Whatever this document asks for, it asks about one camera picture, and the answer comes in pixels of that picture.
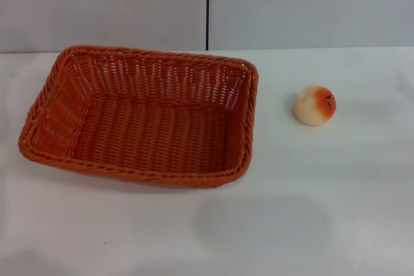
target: white table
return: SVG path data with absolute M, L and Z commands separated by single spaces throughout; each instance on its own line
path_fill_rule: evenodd
M 217 189 L 147 186 L 24 159 L 57 54 L 0 55 L 0 275 L 414 275 L 414 48 L 211 52 L 259 71 L 254 157 Z M 290 113 L 330 88 L 325 127 Z

